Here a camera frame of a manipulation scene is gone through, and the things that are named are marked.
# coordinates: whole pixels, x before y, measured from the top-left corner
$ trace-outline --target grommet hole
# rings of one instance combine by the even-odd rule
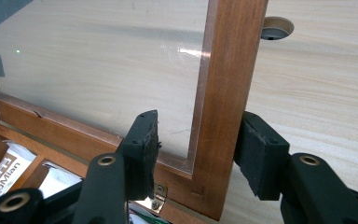
[[[316,158],[313,158],[311,156],[301,156],[300,160],[302,162],[306,163],[307,165],[317,166],[320,164],[320,162]]]
[[[293,23],[283,17],[266,17],[264,19],[261,38],[279,40],[289,36],[295,30]]]
[[[30,201],[30,195],[26,192],[11,195],[0,204],[1,212],[12,212],[23,207]]]
[[[116,161],[115,157],[112,156],[105,156],[100,159],[98,159],[98,164],[100,165],[110,165]]]

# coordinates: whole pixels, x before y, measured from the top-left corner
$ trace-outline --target white paper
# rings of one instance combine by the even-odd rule
[[[54,163],[47,161],[43,165],[49,167],[48,175],[39,188],[45,199],[81,181],[80,176],[72,174]]]
[[[9,148],[0,162],[0,196],[10,190],[35,155],[27,148],[8,142]]]

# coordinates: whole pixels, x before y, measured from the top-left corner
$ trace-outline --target wooden door frame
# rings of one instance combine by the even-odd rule
[[[216,220],[227,194],[267,2],[210,0],[189,154],[180,160],[162,152],[156,166],[156,182],[168,187],[169,199]],[[121,141],[2,93],[0,120],[86,161],[116,150]]]

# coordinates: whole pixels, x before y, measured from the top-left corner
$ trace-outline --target glass pane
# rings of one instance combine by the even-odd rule
[[[3,2],[1,92],[121,136],[157,109],[186,158],[208,1]]]

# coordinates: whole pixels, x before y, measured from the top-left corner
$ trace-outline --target light wood surface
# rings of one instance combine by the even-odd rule
[[[260,42],[246,109],[274,127],[291,144],[291,153],[324,158],[358,190],[358,1],[271,0],[267,15],[289,19],[295,30],[286,39]],[[18,83],[29,82],[17,76]],[[14,90],[11,85],[2,89]],[[29,98],[40,89],[23,87]],[[87,108],[81,102],[67,106]],[[234,166],[219,223],[282,223],[279,203],[258,201]]]
[[[0,24],[0,91],[125,136],[159,111],[187,155],[208,1],[32,1]]]
[[[180,135],[191,133],[191,144],[194,146],[190,147],[194,149],[191,158],[195,158],[195,162],[194,170],[192,161],[184,175],[159,164],[156,180],[168,186],[171,199],[208,217],[220,218],[267,1],[210,1],[205,38],[201,39],[202,51],[194,44],[205,27],[204,23],[200,26],[198,22],[205,21],[201,12],[206,9],[206,1],[191,4],[169,1],[156,5],[150,2],[146,8],[142,6],[142,1],[131,4],[117,1],[113,5],[106,1],[96,5],[84,3],[32,2],[0,24],[0,55],[6,62],[4,66],[9,69],[7,76],[0,78],[3,91],[56,111],[59,108],[63,114],[66,110],[71,118],[99,124],[105,129],[114,121],[108,118],[110,115],[134,118],[131,113],[148,108],[148,100],[157,102],[162,115],[159,122],[163,123],[159,126],[159,135],[163,146],[168,146],[162,150],[170,151],[169,145],[172,145],[176,155],[187,154],[183,146],[188,146],[188,138]],[[149,14],[150,8],[157,15]],[[165,21],[156,23],[156,19]],[[159,35],[160,29],[165,35]],[[148,32],[157,37],[149,38]],[[160,45],[161,41],[170,42],[168,51],[165,44]],[[172,61],[175,55],[182,60],[179,65]],[[109,70],[106,60],[118,73]],[[181,129],[173,135],[167,132],[166,125],[176,129],[186,124],[186,118],[190,118],[190,122],[192,120],[192,107],[188,113],[185,106],[186,112],[183,113],[181,101],[194,104],[194,97],[188,95],[195,95],[196,91],[187,85],[191,80],[187,76],[192,76],[191,67],[194,64],[201,73],[200,76],[195,75],[196,82],[201,80],[197,87],[199,100],[194,110],[197,118],[193,120],[192,128],[185,129],[185,132]],[[99,65],[103,71],[97,71]],[[139,75],[137,72],[140,70],[145,73]],[[152,90],[146,88],[148,81]],[[104,91],[106,85],[110,87],[107,88],[109,92]],[[169,89],[175,98],[171,98],[164,88]],[[115,108],[110,110],[106,105]],[[45,120],[38,111],[34,111],[34,115],[28,111],[24,116],[29,119],[18,119],[17,124],[32,130],[34,123]],[[20,120],[29,120],[30,123],[21,124]],[[118,119],[109,126],[118,130],[123,120]],[[57,131],[63,130],[60,125],[51,126],[57,127]],[[62,136],[54,130],[46,131],[51,133],[46,135]],[[43,135],[43,131],[34,129],[33,132]]]

